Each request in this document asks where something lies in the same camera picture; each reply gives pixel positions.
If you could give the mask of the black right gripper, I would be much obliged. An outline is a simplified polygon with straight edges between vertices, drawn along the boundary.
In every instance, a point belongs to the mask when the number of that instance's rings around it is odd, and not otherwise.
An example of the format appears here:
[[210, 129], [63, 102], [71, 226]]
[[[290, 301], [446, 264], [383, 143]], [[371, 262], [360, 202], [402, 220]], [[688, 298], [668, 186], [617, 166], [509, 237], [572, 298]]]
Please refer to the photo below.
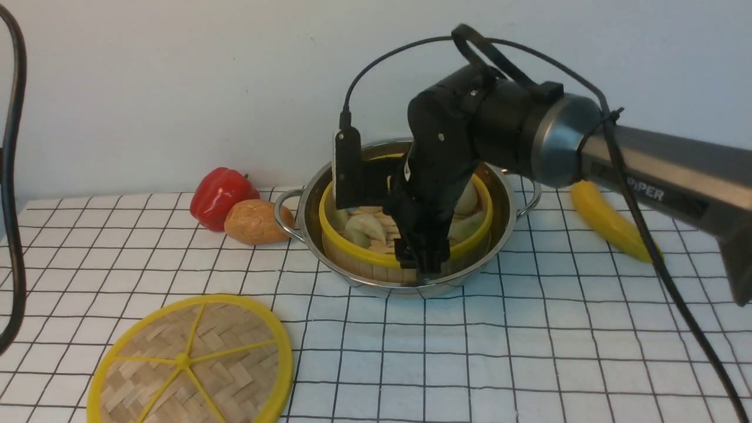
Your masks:
[[400, 267], [441, 275], [454, 207], [479, 163], [563, 186], [564, 112], [562, 84], [524, 85], [486, 65], [465, 65], [411, 99], [408, 152], [376, 163], [362, 156], [360, 206], [381, 206], [392, 217]]

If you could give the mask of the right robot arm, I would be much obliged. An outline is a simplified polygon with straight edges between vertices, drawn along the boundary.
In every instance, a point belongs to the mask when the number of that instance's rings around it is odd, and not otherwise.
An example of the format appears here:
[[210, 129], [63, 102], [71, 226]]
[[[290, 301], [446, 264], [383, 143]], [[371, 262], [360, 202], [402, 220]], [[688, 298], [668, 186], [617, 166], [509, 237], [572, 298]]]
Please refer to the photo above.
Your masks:
[[479, 163], [552, 188], [590, 180], [714, 238], [739, 306], [750, 302], [750, 152], [735, 147], [613, 127], [624, 161], [617, 176], [605, 119], [589, 98], [546, 82], [529, 91], [497, 69], [462, 69], [408, 105], [414, 137], [385, 170], [367, 167], [364, 189], [336, 177], [338, 208], [379, 204], [406, 237], [397, 257], [435, 275], [449, 257], [449, 212]]

